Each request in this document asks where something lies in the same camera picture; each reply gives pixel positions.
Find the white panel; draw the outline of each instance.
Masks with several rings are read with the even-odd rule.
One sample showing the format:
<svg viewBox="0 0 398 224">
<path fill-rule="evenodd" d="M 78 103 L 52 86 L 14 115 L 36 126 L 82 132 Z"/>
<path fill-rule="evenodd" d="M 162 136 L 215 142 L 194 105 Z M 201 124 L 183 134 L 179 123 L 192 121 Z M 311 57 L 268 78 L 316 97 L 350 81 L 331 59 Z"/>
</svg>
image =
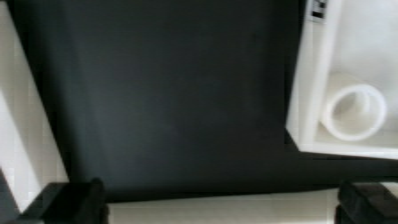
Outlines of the white panel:
<svg viewBox="0 0 398 224">
<path fill-rule="evenodd" d="M 110 204 L 110 224 L 334 224 L 338 190 Z"/>
<path fill-rule="evenodd" d="M 0 2 L 0 167 L 20 211 L 50 182 L 68 182 L 9 9 Z"/>
<path fill-rule="evenodd" d="M 306 19 L 286 125 L 300 151 L 398 159 L 396 27 L 396 0 L 329 0 L 325 20 Z M 320 122 L 338 74 L 377 89 L 387 105 L 380 129 L 355 141 L 341 139 Z M 359 124 L 366 116 L 357 115 L 345 120 L 345 127 Z"/>
</svg>

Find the black fabric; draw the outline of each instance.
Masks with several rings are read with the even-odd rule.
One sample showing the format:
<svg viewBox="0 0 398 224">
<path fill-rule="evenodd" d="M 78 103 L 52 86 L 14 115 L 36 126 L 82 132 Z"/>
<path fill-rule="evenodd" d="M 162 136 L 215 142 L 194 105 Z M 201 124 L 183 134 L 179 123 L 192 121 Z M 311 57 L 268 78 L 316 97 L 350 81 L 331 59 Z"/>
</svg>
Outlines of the black fabric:
<svg viewBox="0 0 398 224">
<path fill-rule="evenodd" d="M 20 215 L 12 193 L 0 169 L 0 223 L 14 220 Z"/>
<path fill-rule="evenodd" d="M 396 176 L 286 135 L 304 0 L 9 2 L 69 177 L 110 202 Z"/>
<path fill-rule="evenodd" d="M 103 183 L 50 184 L 23 212 L 18 224 L 107 224 Z"/>
<path fill-rule="evenodd" d="M 43 189 L 41 194 L 37 195 L 36 200 L 23 212 L 20 219 L 23 220 L 43 220 L 43 215 L 46 210 L 53 204 L 55 198 L 59 197 L 60 192 L 64 191 L 68 184 L 66 183 L 52 183 Z"/>
<path fill-rule="evenodd" d="M 338 197 L 355 223 L 398 224 L 398 199 L 378 182 L 345 181 Z"/>
<path fill-rule="evenodd" d="M 345 209 L 341 206 L 338 206 L 336 208 L 336 219 L 334 219 L 334 224 L 357 224 L 354 221 L 352 221 L 352 218 L 345 212 Z"/>
</svg>

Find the white ring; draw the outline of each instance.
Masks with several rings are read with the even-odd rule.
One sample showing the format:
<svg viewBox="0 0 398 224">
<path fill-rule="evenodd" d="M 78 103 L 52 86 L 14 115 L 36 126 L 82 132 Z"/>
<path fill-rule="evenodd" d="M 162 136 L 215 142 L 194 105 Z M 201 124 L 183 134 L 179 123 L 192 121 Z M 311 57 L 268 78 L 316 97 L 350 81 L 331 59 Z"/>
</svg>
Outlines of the white ring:
<svg viewBox="0 0 398 224">
<path fill-rule="evenodd" d="M 322 123 L 332 136 L 345 141 L 364 140 L 380 130 L 387 104 L 377 88 L 364 83 L 343 85 L 329 89 L 327 102 L 322 113 Z M 352 104 L 339 115 L 336 109 L 345 100 Z"/>
</svg>

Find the black backdrop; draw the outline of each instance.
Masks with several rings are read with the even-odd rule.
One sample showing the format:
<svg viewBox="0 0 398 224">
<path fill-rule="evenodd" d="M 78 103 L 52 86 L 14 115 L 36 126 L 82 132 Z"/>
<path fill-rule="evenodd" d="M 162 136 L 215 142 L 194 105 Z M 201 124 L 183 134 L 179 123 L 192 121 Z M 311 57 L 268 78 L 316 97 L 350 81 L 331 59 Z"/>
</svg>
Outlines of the black backdrop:
<svg viewBox="0 0 398 224">
<path fill-rule="evenodd" d="M 300 153 L 284 131 L 304 1 L 12 0 L 73 181 L 108 201 L 336 187 L 389 160 Z"/>
</svg>

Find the white surface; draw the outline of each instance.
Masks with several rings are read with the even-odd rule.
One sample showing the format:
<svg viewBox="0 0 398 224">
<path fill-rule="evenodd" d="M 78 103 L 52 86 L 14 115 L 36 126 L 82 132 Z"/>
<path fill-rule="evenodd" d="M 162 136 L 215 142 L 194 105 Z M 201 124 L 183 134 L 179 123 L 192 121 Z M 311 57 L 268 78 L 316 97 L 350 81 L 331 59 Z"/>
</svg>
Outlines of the white surface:
<svg viewBox="0 0 398 224">
<path fill-rule="evenodd" d="M 398 0 L 331 0 L 323 23 L 306 21 L 288 115 L 300 151 L 398 159 Z M 387 118 L 361 141 L 338 139 L 322 122 L 331 74 L 350 74 L 380 91 Z"/>
<path fill-rule="evenodd" d="M 110 224 L 334 224 L 338 190 L 110 204 Z"/>
<path fill-rule="evenodd" d="M 348 74 L 332 74 L 323 98 L 322 124 L 343 141 L 364 140 L 386 122 L 387 104 L 377 88 Z"/>
<path fill-rule="evenodd" d="M 20 211 L 50 182 L 66 182 L 50 125 L 16 36 L 0 2 L 0 167 Z"/>
</svg>

